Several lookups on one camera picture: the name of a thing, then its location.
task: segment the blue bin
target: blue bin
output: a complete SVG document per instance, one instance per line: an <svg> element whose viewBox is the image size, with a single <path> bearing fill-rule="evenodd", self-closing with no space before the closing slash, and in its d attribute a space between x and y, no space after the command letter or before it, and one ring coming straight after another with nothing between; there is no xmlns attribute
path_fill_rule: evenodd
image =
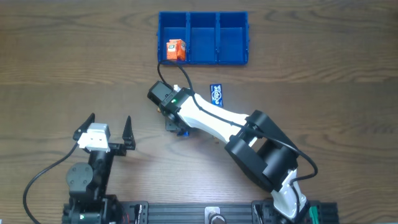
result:
<svg viewBox="0 0 398 224"><path fill-rule="evenodd" d="M159 12L157 59L166 59L166 43L182 39L186 61L197 65L244 65L249 56L247 12Z"/></svg>

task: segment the wooden table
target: wooden table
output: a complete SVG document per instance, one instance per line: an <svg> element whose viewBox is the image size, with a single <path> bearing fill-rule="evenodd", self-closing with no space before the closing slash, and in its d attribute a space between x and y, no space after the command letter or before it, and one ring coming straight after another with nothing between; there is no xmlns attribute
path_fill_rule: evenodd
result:
<svg viewBox="0 0 398 224"><path fill-rule="evenodd" d="M222 83L225 109L267 113L319 166L300 186L310 200L338 202L341 223L398 222L398 4L390 1L0 2L0 219L30 223L28 181L64 156L74 130L96 113L121 142L132 117L137 150L116 157L108 193L149 202L250 202L270 197L213 137L165 131L146 97L158 80L159 11L249 13L249 63L187 67L210 99ZM173 67L169 83L187 86ZM42 176L28 204L59 223L65 174L88 156ZM299 159L299 174L311 172Z"/></svg>

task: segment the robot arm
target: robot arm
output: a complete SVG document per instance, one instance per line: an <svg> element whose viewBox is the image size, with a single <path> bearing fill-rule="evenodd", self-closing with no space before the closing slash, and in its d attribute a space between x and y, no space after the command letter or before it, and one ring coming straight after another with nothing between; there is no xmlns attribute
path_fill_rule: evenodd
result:
<svg viewBox="0 0 398 224"><path fill-rule="evenodd" d="M297 198L290 186L290 181L297 175L298 155L277 141L268 139L255 152L251 146L257 138L242 128L210 116L200 110L193 101L191 90L175 88L171 90L158 81L148 92L148 98L161 110L166 119L182 129L198 128L226 143L225 149L235 160L237 165L254 183L271 193L274 198L275 209L290 222L299 222L307 213L309 203L301 193L297 182L294 188L297 191L300 206L297 211ZM276 126L264 113L253 112L252 115L237 114L212 105L200 95L195 94L198 104L205 110L221 118L245 126L246 129L256 129L267 136L285 142L295 147L291 140Z"/></svg>

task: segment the orange box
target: orange box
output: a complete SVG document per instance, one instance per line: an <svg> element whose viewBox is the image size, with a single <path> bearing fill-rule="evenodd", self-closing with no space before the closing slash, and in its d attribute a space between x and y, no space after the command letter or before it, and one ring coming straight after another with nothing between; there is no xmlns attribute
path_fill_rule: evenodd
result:
<svg viewBox="0 0 398 224"><path fill-rule="evenodd" d="M185 61L185 42L181 39L170 39L167 43L167 59Z"/></svg>

